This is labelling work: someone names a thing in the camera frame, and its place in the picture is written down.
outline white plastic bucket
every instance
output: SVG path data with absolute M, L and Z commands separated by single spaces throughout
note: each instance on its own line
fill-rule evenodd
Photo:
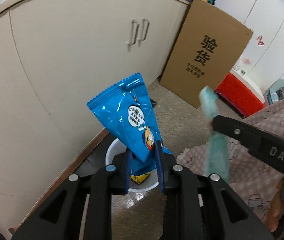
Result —
M 119 140 L 115 139 L 107 149 L 105 155 L 105 165 L 112 164 L 112 160 L 115 155 L 124 153 L 126 151 L 126 146 Z M 135 184 L 133 181 L 130 181 L 130 192 L 145 192 L 151 190 L 158 186 L 158 175 L 156 169 L 151 172 L 151 174 L 143 181 L 140 185 Z

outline red butterfly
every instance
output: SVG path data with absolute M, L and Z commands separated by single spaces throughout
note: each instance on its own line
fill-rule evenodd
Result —
M 260 46 L 265 46 L 264 42 L 262 41 L 263 36 L 261 35 L 260 37 L 257 37 L 256 40 L 258 41 L 258 45 Z

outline metal bolt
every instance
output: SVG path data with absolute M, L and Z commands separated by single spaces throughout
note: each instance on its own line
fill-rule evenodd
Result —
M 240 129 L 235 129 L 235 130 L 234 130 L 234 133 L 237 134 L 237 135 L 239 135 L 239 134 L 241 133 L 241 130 L 240 130 Z
M 219 181 L 220 180 L 220 176 L 217 174 L 211 174 L 210 179 L 213 181 Z
M 106 169 L 107 171 L 115 171 L 116 166 L 110 164 L 110 165 L 106 166 L 105 169 Z
M 173 166 L 173 170 L 181 171 L 181 170 L 183 170 L 183 167 L 181 165 L 179 165 L 179 164 L 176 164 L 176 165 Z
M 71 175 L 69 176 L 69 181 L 74 182 L 74 181 L 77 181 L 78 179 L 79 179 L 79 176 L 76 175 L 76 174 L 71 174 Z

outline floor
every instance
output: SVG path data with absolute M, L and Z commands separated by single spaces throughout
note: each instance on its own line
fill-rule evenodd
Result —
M 210 135 L 210 127 L 202 111 L 196 109 L 156 80 L 148 87 L 150 98 L 158 104 L 154 108 L 164 145 L 178 156 L 185 148 L 205 144 Z M 217 101 L 220 113 L 227 117 L 240 117 L 223 101 Z M 95 173 L 104 166 L 104 156 L 114 140 L 108 135 L 77 173 Z M 143 193 L 129 193 L 112 197 L 113 240 L 158 240 L 162 235 L 162 217 L 166 197 L 158 187 Z

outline white speech bubble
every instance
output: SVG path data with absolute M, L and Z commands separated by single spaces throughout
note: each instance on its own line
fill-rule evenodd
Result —
M 139 127 L 144 123 L 144 114 L 140 107 L 130 106 L 128 109 L 128 120 L 131 126 Z

